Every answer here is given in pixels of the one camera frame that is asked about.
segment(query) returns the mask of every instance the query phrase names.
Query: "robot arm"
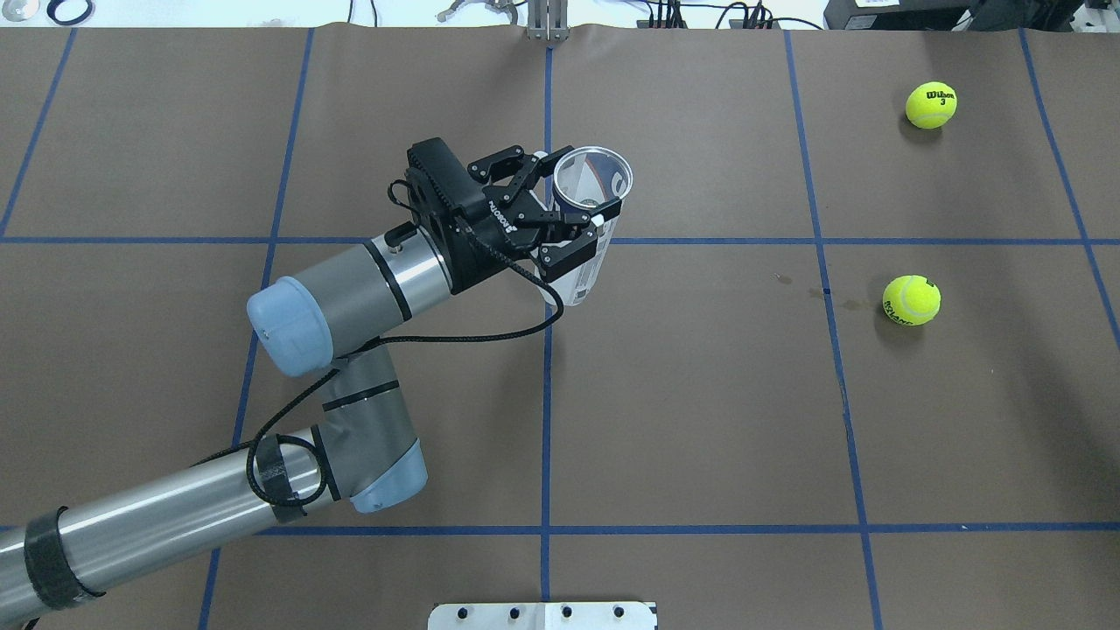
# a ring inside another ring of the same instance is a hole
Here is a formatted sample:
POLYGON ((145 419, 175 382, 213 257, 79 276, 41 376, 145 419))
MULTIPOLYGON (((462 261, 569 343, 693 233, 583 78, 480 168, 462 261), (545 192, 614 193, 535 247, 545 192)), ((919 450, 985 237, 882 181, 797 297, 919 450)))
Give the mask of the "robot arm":
POLYGON ((394 183, 408 188, 408 204, 398 203, 411 221, 249 300, 253 327, 281 371, 330 369, 319 383, 325 420, 292 435, 262 432, 249 457, 227 453, 0 534, 0 627, 81 605, 343 498, 374 512, 419 492, 428 474, 385 348, 416 339, 379 335, 524 259, 561 313, 566 299, 545 284, 587 265, 594 277, 632 180, 620 158, 614 173, 588 161, 582 168, 594 180, 610 184, 582 203, 544 207, 533 186, 579 151, 511 147, 465 168, 439 138, 414 145, 405 178, 394 183), (618 173, 624 188, 615 185, 618 173))

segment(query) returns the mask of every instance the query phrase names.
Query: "metal stand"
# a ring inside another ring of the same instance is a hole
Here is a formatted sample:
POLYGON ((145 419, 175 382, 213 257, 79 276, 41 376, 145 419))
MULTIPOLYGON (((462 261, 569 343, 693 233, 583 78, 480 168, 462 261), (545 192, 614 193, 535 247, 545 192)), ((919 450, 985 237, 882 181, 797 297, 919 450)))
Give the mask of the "metal stand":
POLYGON ((529 0, 530 39, 560 43, 568 39, 568 0, 529 0))

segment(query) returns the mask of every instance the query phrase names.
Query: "black ring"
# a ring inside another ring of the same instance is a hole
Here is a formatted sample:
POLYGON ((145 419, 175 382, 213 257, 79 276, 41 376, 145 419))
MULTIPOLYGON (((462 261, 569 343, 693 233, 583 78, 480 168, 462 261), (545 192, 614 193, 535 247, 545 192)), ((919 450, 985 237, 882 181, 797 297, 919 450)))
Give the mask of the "black ring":
POLYGON ((323 433, 319 430, 319 425, 311 425, 311 439, 315 441, 315 451, 324 454, 324 469, 320 474, 327 478, 327 488, 330 490, 330 498, 338 501, 343 498, 343 495, 338 492, 338 483, 335 481, 335 471, 330 469, 330 461, 326 457, 327 445, 323 442, 323 433))
POLYGON ((409 307, 409 300, 404 297, 404 291, 401 290, 401 285, 396 282, 396 276, 393 275, 393 270, 389 268, 389 262, 385 261, 385 257, 381 256, 377 251, 377 245, 373 241, 366 241, 366 251, 370 252, 370 257, 373 258, 374 265, 381 270, 381 277, 384 278, 385 284, 389 285, 390 293, 393 294, 393 299, 396 300, 396 307, 401 309, 402 321, 408 322, 412 318, 412 309, 409 307))
POLYGON ((65 1, 66 0, 50 0, 50 2, 47 3, 47 17, 58 26, 74 26, 76 24, 82 24, 93 15, 93 0, 85 0, 85 10, 82 11, 81 16, 72 20, 60 20, 55 17, 55 11, 57 11, 58 7, 65 1))
POLYGON ((353 405, 355 402, 365 400, 366 398, 373 398, 374 396, 379 396, 379 395, 385 393, 386 391, 392 391, 394 389, 399 389, 400 387, 401 387, 400 381, 389 381, 389 382, 385 382, 385 383, 381 383, 379 386, 371 387, 370 389, 363 389, 362 391, 352 393, 349 396, 343 396, 342 398, 336 398, 336 399, 332 400, 330 402, 324 402, 323 404, 323 410, 324 411, 334 411, 335 409, 337 409, 339 407, 345 407, 347 405, 353 405))
POLYGON ((66 559, 58 531, 58 517, 64 511, 66 506, 34 519, 27 524, 24 534, 27 576, 39 601, 53 610, 74 608, 104 595, 103 592, 86 589, 66 559))

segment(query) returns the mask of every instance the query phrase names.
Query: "metal bracket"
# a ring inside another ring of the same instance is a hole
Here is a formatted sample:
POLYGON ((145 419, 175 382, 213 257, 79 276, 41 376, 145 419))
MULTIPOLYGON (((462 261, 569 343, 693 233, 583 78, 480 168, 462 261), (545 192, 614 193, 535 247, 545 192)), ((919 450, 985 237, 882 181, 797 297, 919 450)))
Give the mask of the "metal bracket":
POLYGON ((529 0, 525 36, 549 43, 568 39, 568 0, 529 0))
POLYGON ((653 602, 442 604, 428 630, 656 630, 653 602))

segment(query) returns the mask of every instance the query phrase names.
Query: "black velcro strap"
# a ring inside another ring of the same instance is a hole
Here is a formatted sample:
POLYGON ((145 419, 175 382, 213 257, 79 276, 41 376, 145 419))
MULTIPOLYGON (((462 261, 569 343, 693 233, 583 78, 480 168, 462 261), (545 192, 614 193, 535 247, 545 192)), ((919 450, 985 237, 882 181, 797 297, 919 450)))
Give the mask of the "black velcro strap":
POLYGON ((66 506, 45 513, 27 524, 24 535, 24 565, 31 587, 39 600, 54 610, 64 610, 84 604, 104 595, 83 585, 63 550, 63 537, 58 532, 58 517, 66 506))
MULTIPOLYGON (((298 499, 288 481, 288 467, 283 465, 283 455, 280 454, 280 442, 277 436, 265 437, 256 447, 256 473, 261 488, 269 497, 274 500, 298 499)), ((277 517, 277 521, 283 524, 306 517, 307 512, 304 508, 272 506, 272 515, 277 517)))
MULTIPOLYGON (((326 454, 326 445, 323 444, 323 435, 319 432, 319 425, 311 425, 311 439, 315 442, 315 447, 320 452, 326 454)), ((330 470, 330 461, 323 457, 323 470, 319 471, 327 480, 327 490, 330 491, 330 498, 338 501, 343 498, 342 492, 338 492, 338 484, 335 482, 335 473, 330 470)))
POLYGON ((401 285, 396 284, 396 276, 393 275, 393 270, 385 262, 385 257, 381 256, 381 252, 377 251, 377 245, 373 244, 373 241, 366 241, 365 249, 370 252, 377 269, 381 269, 381 275, 385 278, 389 290, 392 291, 393 298, 396 299, 396 307, 401 309, 401 317, 408 322, 412 318, 412 309, 409 308, 409 300, 404 299, 404 291, 401 290, 401 285))
POLYGON ((360 400, 365 400, 366 398, 373 398, 379 393, 385 393, 386 391, 392 391, 401 387, 400 381, 389 381, 381 383, 370 389, 363 389, 362 391, 356 391, 349 396, 343 396, 342 398, 336 398, 330 402, 323 404, 324 411, 334 411, 339 407, 345 407, 346 405, 353 405, 360 400))

